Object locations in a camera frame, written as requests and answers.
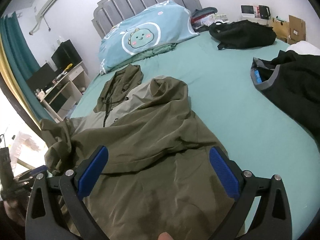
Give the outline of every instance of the yellow curtain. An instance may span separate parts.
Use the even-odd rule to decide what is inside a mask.
[[[7,84],[8,88],[11,90],[12,94],[18,100],[20,105],[28,113],[28,115],[35,122],[35,124],[40,128],[39,122],[37,121],[37,119],[35,118],[33,113],[31,112],[30,107],[29,107],[29,105],[28,105],[12,71],[11,71],[10,65],[8,63],[7,57],[4,52],[1,36],[0,36],[0,73],[1,73],[5,83]]]

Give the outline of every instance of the cartoon dinosaur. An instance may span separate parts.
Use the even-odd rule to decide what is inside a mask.
[[[134,48],[140,48],[153,41],[154,35],[148,29],[136,28],[133,33],[130,34],[128,44]]]

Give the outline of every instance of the black backpack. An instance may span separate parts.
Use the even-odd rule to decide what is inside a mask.
[[[213,23],[209,26],[209,33],[221,42],[218,45],[218,50],[268,46],[276,40],[276,33],[272,27],[248,20],[220,25]]]

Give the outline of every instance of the mattress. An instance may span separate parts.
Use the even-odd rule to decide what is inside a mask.
[[[143,82],[158,75],[188,85],[194,112],[218,137],[242,170],[271,178],[279,174],[288,195],[293,239],[304,232],[320,207],[320,154],[313,138],[294,120],[257,91],[250,78],[252,58],[271,60],[288,44],[255,49],[218,51],[208,32],[177,45],[176,50],[134,64]],[[88,115],[114,72],[97,76],[72,117]],[[258,206],[256,198],[246,220],[249,228]]]

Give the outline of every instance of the silver bolt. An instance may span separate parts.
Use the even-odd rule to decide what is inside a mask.
[[[250,178],[252,176],[251,171],[244,171],[243,175],[246,176],[247,178]]]
[[[278,174],[276,174],[276,175],[275,175],[275,179],[276,179],[276,180],[281,180],[281,176],[278,175]]]
[[[42,179],[43,178],[43,174],[42,173],[39,173],[38,175],[37,175],[37,179]]]
[[[73,170],[67,170],[67,171],[66,171],[66,175],[67,175],[67,176],[72,176],[73,173],[74,173]]]

